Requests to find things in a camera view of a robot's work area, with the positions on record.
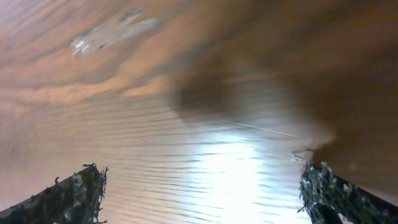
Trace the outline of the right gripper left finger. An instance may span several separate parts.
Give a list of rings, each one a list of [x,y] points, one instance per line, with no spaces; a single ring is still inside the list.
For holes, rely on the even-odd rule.
[[[40,193],[1,211],[1,224],[98,224],[101,203],[106,193],[108,168],[96,164]]]

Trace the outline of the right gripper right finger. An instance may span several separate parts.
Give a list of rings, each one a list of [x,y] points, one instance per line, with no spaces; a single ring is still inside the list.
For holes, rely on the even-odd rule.
[[[397,224],[396,205],[335,175],[326,163],[306,163],[299,198],[299,211],[313,224]]]

